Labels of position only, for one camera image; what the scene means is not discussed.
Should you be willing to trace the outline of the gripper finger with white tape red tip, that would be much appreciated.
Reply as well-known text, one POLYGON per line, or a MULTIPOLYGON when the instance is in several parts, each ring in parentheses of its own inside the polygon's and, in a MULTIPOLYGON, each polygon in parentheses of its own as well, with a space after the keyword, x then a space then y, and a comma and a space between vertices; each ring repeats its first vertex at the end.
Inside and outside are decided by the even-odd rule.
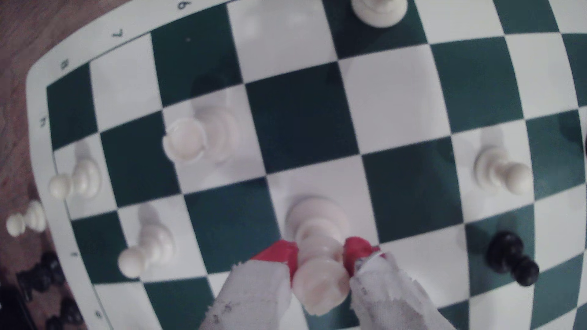
POLYGON ((291 302, 298 252, 296 243, 279 240, 234 265, 200 329, 279 329, 291 302))
POLYGON ((350 236, 343 245, 343 265, 361 329, 455 329, 390 252, 350 236))

